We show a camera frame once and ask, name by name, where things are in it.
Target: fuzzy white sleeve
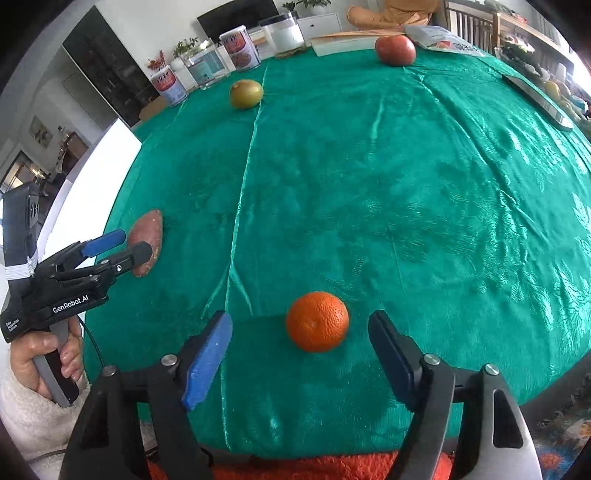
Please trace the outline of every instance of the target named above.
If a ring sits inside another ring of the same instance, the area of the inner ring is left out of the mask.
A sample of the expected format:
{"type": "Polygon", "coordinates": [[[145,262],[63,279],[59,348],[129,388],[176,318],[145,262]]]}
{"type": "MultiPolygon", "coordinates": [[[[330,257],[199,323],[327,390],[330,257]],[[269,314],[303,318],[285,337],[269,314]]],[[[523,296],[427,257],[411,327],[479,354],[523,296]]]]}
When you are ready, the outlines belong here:
{"type": "Polygon", "coordinates": [[[0,385],[0,417],[24,459],[65,448],[90,391],[86,374],[77,382],[77,400],[62,408],[21,385],[10,362],[7,363],[9,367],[0,385]]]}

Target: orange rug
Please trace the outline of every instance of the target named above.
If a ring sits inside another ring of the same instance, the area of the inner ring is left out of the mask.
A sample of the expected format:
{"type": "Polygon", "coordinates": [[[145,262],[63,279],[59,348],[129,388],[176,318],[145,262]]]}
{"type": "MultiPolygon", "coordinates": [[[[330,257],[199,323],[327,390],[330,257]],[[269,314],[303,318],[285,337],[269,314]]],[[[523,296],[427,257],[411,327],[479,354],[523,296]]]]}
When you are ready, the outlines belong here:
{"type": "MultiPolygon", "coordinates": [[[[216,480],[384,480],[398,452],[323,456],[301,460],[263,460],[213,467],[216,480]]],[[[162,469],[149,462],[152,480],[166,480],[162,469]]],[[[448,480],[452,460],[441,454],[433,480],[448,480]]]]}

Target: black cabinet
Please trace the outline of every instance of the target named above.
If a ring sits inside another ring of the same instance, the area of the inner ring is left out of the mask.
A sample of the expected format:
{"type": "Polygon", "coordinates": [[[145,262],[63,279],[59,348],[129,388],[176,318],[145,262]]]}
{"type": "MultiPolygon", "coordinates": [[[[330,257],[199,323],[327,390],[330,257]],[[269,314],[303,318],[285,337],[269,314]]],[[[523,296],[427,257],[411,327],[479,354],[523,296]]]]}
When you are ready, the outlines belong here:
{"type": "Polygon", "coordinates": [[[96,7],[74,27],[64,48],[118,115],[131,127],[158,92],[96,7]]]}

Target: red apple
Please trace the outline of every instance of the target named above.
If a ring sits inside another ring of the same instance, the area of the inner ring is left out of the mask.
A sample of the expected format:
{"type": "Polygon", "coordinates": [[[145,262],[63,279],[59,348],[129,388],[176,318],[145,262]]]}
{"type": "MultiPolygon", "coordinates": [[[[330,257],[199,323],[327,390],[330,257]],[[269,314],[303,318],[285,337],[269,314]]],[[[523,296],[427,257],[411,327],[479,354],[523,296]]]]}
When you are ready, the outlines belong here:
{"type": "Polygon", "coordinates": [[[405,35],[379,37],[375,42],[375,52],[383,63],[393,67],[412,65],[417,58],[413,42],[405,35]]]}

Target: package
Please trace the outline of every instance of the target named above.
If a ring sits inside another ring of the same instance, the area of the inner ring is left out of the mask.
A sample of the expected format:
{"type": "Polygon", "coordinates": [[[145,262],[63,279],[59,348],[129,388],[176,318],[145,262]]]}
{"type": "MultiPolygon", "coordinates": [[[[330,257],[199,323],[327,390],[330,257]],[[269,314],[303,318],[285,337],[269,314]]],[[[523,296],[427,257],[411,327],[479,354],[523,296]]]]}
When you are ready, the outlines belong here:
{"type": "Polygon", "coordinates": [[[254,69],[261,64],[258,51],[244,25],[222,33],[220,41],[230,55],[237,72],[254,69]]]}
{"type": "Polygon", "coordinates": [[[406,25],[404,31],[408,38],[426,50],[463,53],[475,57],[484,57],[486,55],[471,43],[443,27],[436,25],[406,25]]]}
{"type": "Polygon", "coordinates": [[[166,98],[170,106],[176,106],[187,98],[185,87],[169,65],[154,73],[150,77],[150,82],[158,90],[158,93],[166,98]]]}

